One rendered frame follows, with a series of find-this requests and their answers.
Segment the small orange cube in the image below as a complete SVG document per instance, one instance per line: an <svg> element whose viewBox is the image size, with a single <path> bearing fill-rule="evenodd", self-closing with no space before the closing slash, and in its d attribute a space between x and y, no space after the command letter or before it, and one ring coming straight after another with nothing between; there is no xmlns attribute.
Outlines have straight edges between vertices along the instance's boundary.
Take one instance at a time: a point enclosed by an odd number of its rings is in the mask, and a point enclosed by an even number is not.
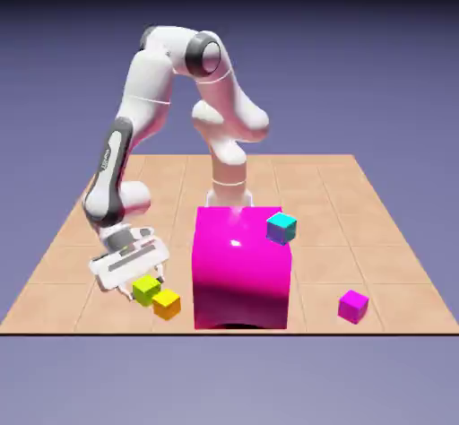
<svg viewBox="0 0 459 425"><path fill-rule="evenodd" d="M152 297L152 308L156 316L170 320L181 310L180 296L169 289L161 290Z"/></svg>

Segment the small cyan cube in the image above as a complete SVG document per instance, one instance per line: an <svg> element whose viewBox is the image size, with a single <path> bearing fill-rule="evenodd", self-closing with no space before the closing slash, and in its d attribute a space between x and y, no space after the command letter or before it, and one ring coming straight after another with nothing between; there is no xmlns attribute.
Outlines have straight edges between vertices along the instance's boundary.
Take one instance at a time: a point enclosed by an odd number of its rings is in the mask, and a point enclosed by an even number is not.
<svg viewBox="0 0 459 425"><path fill-rule="evenodd" d="M297 219L284 212L277 212L268 218L266 226L266 237L278 244L288 244L296 237Z"/></svg>

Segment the large magenta box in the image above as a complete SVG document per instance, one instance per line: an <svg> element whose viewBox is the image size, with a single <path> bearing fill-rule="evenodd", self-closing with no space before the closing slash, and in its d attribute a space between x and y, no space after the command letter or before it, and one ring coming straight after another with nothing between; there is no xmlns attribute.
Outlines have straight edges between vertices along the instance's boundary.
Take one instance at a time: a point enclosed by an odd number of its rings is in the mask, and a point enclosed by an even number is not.
<svg viewBox="0 0 459 425"><path fill-rule="evenodd" d="M280 206L200 206L192 247L196 329L250 325L285 329L292 255L267 238Z"/></svg>

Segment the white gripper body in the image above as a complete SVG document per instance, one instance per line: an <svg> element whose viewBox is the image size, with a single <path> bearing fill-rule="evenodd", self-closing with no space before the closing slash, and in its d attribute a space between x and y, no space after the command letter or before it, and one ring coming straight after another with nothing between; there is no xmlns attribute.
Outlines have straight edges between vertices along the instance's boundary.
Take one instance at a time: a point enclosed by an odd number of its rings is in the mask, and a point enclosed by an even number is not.
<svg viewBox="0 0 459 425"><path fill-rule="evenodd" d="M92 259L89 267L102 289L110 291L147 274L168 259L169 250L160 239L138 239L116 252Z"/></svg>

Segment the small lime green cube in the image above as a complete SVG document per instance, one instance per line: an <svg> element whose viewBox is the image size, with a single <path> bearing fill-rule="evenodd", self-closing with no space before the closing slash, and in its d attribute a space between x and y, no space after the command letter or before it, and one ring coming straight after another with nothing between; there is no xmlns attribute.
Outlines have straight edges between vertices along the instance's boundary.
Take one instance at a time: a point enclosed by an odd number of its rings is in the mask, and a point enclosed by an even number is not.
<svg viewBox="0 0 459 425"><path fill-rule="evenodd" d="M132 283L133 297L142 306L148 307L152 304L153 296L161 290L161 282L146 274Z"/></svg>

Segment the small magenta cube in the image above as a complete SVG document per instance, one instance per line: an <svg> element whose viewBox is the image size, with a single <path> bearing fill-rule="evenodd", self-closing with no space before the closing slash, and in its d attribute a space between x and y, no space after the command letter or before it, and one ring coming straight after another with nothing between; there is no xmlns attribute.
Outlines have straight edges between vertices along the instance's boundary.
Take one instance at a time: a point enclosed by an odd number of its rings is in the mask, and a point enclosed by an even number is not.
<svg viewBox="0 0 459 425"><path fill-rule="evenodd" d="M366 315L368 303L368 296L349 290L339 299L338 316L356 325Z"/></svg>

